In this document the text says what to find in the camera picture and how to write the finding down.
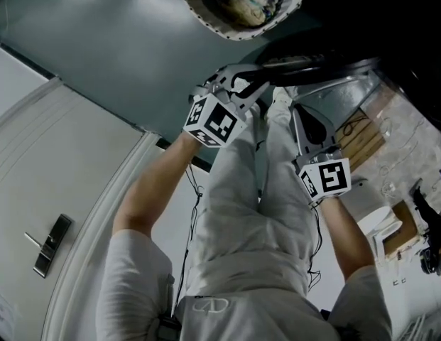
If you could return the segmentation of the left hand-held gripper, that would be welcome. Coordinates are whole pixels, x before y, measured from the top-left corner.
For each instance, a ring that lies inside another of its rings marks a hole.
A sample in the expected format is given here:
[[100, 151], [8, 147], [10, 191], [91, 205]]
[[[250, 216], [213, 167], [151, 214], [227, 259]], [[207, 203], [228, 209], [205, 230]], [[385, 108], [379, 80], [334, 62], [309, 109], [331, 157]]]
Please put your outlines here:
[[[227, 147], [251, 123], [252, 113], [238, 114], [236, 108], [248, 111], [270, 86], [262, 70], [255, 64], [231, 64], [219, 69], [212, 83], [198, 85], [183, 131], [208, 148]], [[239, 89], [239, 78], [248, 85]], [[219, 90], [237, 92], [236, 105], [221, 102], [213, 93]]]

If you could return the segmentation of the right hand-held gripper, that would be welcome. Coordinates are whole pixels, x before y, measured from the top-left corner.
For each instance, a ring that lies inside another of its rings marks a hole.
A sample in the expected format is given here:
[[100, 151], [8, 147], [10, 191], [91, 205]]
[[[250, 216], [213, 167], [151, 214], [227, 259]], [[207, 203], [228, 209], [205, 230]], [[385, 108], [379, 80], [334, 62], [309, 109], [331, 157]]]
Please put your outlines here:
[[293, 164], [309, 201], [351, 190], [349, 159], [339, 146], [331, 146], [336, 143], [333, 123], [312, 107], [295, 104], [293, 126], [299, 148]]

